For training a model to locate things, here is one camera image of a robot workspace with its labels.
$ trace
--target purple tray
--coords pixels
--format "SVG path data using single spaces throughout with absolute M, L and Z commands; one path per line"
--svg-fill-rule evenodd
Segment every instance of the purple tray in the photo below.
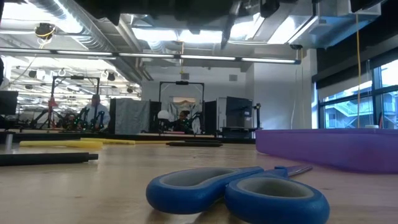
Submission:
M 398 130 L 258 130 L 257 151 L 339 169 L 398 173 Z

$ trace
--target table surface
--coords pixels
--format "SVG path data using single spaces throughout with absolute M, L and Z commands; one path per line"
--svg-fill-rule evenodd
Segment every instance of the table surface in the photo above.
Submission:
M 25 148 L 14 153 L 75 152 Z M 294 166 L 300 162 L 258 154 L 253 145 L 219 148 L 107 145 L 86 164 L 0 167 L 1 223 L 244 223 L 222 201 L 194 215 L 157 212 L 146 185 L 158 175 L 194 167 Z M 398 223 L 398 175 L 367 175 L 314 166 L 295 180 L 317 188 L 336 224 Z

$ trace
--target yellow foam tube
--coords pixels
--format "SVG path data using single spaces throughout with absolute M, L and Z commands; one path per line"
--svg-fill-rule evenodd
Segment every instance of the yellow foam tube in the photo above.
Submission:
M 80 138 L 81 141 L 95 141 L 110 144 L 136 144 L 132 140 L 119 140 L 119 139 L 97 139 L 97 138 Z
M 86 149 L 102 149 L 102 142 L 94 142 L 94 141 L 21 141 L 19 146 L 27 147 L 27 146 L 47 146 L 47 147 L 55 147 L 55 146 L 66 146 L 66 147 L 79 147 Z

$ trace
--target blue scissors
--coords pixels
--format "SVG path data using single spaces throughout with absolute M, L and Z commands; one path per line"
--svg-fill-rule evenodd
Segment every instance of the blue scissors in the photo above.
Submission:
M 228 210 L 249 223 L 323 224 L 329 204 L 317 189 L 289 176 L 312 166 L 197 168 L 165 174 L 147 186 L 146 197 L 156 210 L 193 214 L 224 196 Z

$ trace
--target white helmet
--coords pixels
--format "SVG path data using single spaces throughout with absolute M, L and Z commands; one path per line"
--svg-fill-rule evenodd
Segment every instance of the white helmet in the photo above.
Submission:
M 170 114 L 167 110 L 162 110 L 157 113 L 158 119 L 170 119 Z

